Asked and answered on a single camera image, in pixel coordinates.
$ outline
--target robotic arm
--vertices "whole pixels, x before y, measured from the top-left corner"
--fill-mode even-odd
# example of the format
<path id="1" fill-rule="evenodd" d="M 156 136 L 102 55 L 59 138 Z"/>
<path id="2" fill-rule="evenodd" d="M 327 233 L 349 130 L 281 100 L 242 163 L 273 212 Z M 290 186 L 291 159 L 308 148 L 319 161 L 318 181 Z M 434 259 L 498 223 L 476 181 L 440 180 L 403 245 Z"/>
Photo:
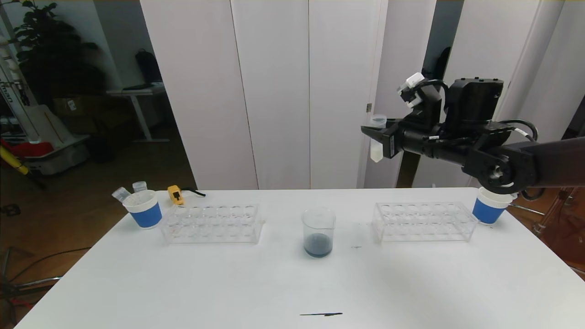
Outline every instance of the robotic arm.
<path id="1" fill-rule="evenodd" d="M 538 144 L 536 128 L 529 122 L 491 120 L 503 84 L 476 77 L 455 80 L 448 87 L 417 73 L 398 89 L 412 112 L 403 119 L 388 119 L 385 128 L 362 126 L 362 132 L 383 144 L 384 157 L 406 150 L 452 162 L 498 194 L 528 187 L 585 186 L 585 137 Z M 439 122 L 442 99 L 437 86 L 445 89 L 444 122 Z M 510 125 L 514 122 L 528 125 L 533 137 Z M 514 130 L 529 141 L 503 145 Z"/>

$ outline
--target glass beaker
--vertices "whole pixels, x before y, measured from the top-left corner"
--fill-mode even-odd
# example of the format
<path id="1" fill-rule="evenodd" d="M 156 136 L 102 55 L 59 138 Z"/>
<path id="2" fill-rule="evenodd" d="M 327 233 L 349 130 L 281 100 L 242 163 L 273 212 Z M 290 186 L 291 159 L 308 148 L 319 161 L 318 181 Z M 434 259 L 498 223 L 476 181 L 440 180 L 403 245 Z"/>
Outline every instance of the glass beaker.
<path id="1" fill-rule="evenodd" d="M 305 210 L 302 213 L 303 247 L 309 256 L 321 258 L 333 249 L 335 213 L 325 207 Z"/>

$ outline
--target white connector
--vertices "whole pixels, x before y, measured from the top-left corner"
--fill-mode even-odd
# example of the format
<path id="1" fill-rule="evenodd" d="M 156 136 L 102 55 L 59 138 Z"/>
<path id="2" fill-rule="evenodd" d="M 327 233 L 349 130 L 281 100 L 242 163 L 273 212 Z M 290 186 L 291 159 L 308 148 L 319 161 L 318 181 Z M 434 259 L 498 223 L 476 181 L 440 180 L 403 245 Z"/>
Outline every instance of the white connector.
<path id="1" fill-rule="evenodd" d="M 408 89 L 414 88 L 414 86 L 416 86 L 418 83 L 420 83 L 424 79 L 425 79 L 425 77 L 420 72 L 416 72 L 415 74 L 411 75 L 408 79 L 406 79 L 406 82 L 404 84 L 400 85 L 400 87 L 398 88 L 398 95 L 402 95 L 402 92 L 407 88 Z M 413 107 L 417 106 L 418 104 L 420 104 L 421 102 L 422 102 L 422 99 L 418 96 L 418 94 L 415 94 L 414 99 L 412 101 L 406 103 L 406 105 L 409 108 L 413 108 Z"/>

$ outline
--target red object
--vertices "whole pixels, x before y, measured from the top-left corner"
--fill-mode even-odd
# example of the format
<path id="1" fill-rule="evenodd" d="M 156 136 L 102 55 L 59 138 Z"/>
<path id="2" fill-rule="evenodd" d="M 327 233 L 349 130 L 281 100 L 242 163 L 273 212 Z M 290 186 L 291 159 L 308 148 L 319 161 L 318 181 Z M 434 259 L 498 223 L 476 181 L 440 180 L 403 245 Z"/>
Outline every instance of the red object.
<path id="1" fill-rule="evenodd" d="M 49 142 L 31 144 L 29 142 L 12 147 L 12 154 L 18 157 L 43 156 L 53 151 L 53 145 Z"/>

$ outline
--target blue liquid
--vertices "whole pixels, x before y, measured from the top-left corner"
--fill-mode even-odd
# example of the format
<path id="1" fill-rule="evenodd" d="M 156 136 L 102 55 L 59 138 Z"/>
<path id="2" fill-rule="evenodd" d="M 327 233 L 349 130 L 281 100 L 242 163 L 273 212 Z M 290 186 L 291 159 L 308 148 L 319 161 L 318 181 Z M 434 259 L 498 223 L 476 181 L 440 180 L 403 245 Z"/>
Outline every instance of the blue liquid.
<path id="1" fill-rule="evenodd" d="M 305 238 L 304 247 L 309 256 L 321 258 L 331 253 L 333 243 L 327 235 L 313 233 Z"/>

